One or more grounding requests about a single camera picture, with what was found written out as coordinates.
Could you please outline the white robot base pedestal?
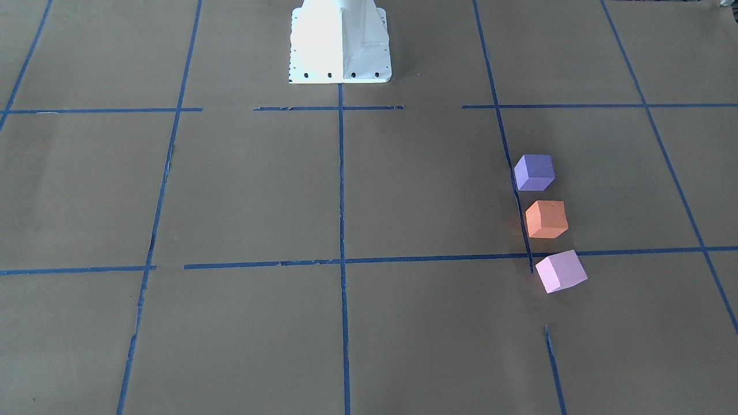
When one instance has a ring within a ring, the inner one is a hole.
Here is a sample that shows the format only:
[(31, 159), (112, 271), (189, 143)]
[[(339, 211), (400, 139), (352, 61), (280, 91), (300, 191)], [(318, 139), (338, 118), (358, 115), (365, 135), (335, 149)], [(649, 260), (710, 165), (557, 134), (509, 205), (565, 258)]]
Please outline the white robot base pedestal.
[(290, 84), (391, 80), (387, 13), (376, 2), (304, 1), (290, 22)]

